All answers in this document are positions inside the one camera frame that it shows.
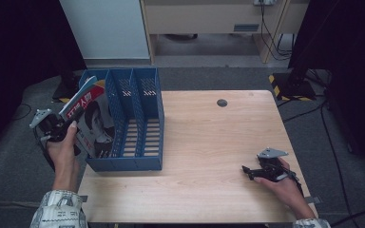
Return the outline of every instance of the magazine holder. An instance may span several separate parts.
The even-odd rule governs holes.
[[[110,157],[87,156],[86,162],[96,172],[161,170],[164,113],[157,68],[88,69],[82,84],[93,75],[106,79],[115,135]]]

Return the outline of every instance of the magazine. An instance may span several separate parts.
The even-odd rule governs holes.
[[[77,143],[91,158],[112,157],[114,122],[108,108],[105,80],[96,77],[86,80],[81,89],[64,105],[59,115],[66,121],[82,107],[84,113],[78,120]]]

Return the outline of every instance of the wooden table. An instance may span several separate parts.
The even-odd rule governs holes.
[[[309,190],[273,95],[264,90],[164,91],[163,170],[95,173],[79,189],[89,222],[256,223],[295,217],[275,195],[248,179],[266,147],[284,159]],[[217,105],[224,99],[227,106]]]

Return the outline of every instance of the patterned sleeve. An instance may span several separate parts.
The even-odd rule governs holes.
[[[86,228],[86,217],[81,208],[82,199],[74,192],[47,192],[34,213],[30,228]]]
[[[293,228],[330,228],[327,220],[321,218],[308,218],[297,220],[293,223]]]

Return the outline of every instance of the gray carpet floor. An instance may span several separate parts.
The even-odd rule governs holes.
[[[285,68],[262,67],[161,67],[159,75],[162,90],[207,90],[207,89],[266,89],[271,90],[268,76],[284,72]],[[25,90],[23,104],[13,116],[13,121],[0,137],[0,227],[29,227],[38,204],[49,191],[53,172],[36,145],[29,124],[37,108],[52,108],[58,112],[63,104],[52,103],[51,96],[60,82],[54,77]],[[317,94],[323,90],[312,84]],[[324,101],[318,97],[312,102],[290,102],[280,105],[283,120],[312,110]],[[348,152],[347,143],[340,132],[333,114],[322,109],[324,121],[333,142],[339,168],[343,175],[347,201],[352,213],[365,211],[365,158]],[[298,162],[317,204],[319,216],[334,223],[349,216],[333,150],[324,129],[320,110],[285,122],[290,141]],[[78,157],[82,171],[86,167],[82,154]],[[359,227],[365,227],[365,216],[355,219]],[[140,227],[142,224],[121,224],[120,227]],[[91,227],[106,227],[106,224],[91,224]],[[291,227],[291,224],[271,224],[272,228]],[[346,221],[337,227],[356,227]]]

